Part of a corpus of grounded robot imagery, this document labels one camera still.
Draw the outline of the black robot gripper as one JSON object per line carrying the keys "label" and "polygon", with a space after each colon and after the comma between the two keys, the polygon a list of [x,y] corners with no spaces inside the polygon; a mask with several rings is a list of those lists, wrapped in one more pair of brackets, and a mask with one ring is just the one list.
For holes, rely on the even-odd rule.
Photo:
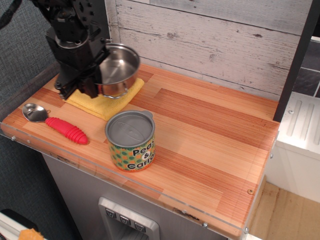
{"label": "black robot gripper", "polygon": [[90,26],[87,33],[86,38],[76,42],[60,40],[53,27],[46,33],[51,51],[60,65],[54,87],[64,100],[67,100],[75,90],[92,99],[99,94],[98,85],[102,83],[99,65],[109,52],[98,26]]}

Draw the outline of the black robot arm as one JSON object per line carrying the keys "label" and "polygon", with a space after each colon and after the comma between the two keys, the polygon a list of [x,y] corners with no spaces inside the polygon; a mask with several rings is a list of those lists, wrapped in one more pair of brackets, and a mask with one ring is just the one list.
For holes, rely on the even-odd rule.
{"label": "black robot arm", "polygon": [[60,65],[54,84],[62,99],[75,90],[95,98],[102,83],[99,65],[107,58],[110,37],[103,0],[35,0],[50,23],[46,39]]}

